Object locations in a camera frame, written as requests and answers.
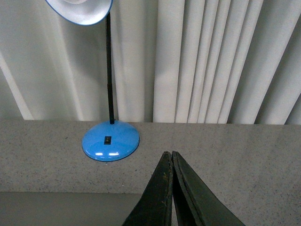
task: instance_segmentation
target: blue lamp base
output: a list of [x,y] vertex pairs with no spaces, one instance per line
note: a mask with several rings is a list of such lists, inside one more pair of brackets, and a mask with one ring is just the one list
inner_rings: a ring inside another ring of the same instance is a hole
[[87,156],[97,161],[116,161],[133,153],[139,145],[139,133],[129,123],[102,122],[92,127],[82,139]]

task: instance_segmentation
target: white lamp shade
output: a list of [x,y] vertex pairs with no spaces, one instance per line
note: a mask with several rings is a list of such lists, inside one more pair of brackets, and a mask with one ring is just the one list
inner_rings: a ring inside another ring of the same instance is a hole
[[102,21],[109,13],[113,0],[46,0],[60,16],[79,25]]

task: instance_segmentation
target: blue desk lamp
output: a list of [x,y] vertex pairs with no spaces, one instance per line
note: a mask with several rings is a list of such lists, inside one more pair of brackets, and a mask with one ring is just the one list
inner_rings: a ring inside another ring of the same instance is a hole
[[75,24],[93,25],[106,19],[110,120],[91,128],[82,139],[82,148],[87,156],[98,161],[116,161],[129,156],[139,145],[139,134],[132,125],[114,119],[110,20],[113,0],[46,0],[46,2],[56,13]]

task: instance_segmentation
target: black switch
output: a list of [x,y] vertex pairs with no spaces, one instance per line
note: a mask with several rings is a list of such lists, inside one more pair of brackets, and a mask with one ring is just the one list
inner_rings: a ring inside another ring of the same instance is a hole
[[110,145],[111,144],[111,139],[112,139],[111,136],[105,136],[104,137],[104,144],[105,145]]

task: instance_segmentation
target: curtain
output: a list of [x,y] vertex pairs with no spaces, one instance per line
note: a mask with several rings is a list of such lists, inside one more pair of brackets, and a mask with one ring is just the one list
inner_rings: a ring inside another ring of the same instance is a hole
[[[301,124],[300,0],[114,0],[115,118]],[[104,21],[0,7],[0,118],[108,120]]]

